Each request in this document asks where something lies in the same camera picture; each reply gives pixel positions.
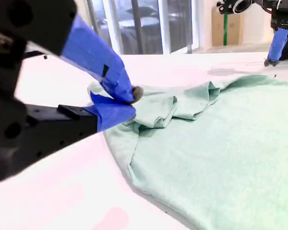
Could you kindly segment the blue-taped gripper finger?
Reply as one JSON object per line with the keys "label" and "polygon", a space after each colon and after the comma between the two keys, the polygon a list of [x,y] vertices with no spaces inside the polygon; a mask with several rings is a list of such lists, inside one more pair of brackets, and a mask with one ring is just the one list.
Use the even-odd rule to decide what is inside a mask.
{"label": "blue-taped gripper finger", "polygon": [[87,107],[28,105],[26,154],[48,156],[135,116],[132,105],[94,93],[90,97],[93,105]]}
{"label": "blue-taped gripper finger", "polygon": [[73,0],[16,0],[14,23],[25,42],[89,73],[115,100],[132,104],[142,97],[122,59],[82,19]]}
{"label": "blue-taped gripper finger", "polygon": [[275,66],[281,58],[283,49],[287,43],[288,29],[278,28],[274,32],[274,37],[270,45],[267,59],[264,61],[264,66]]}

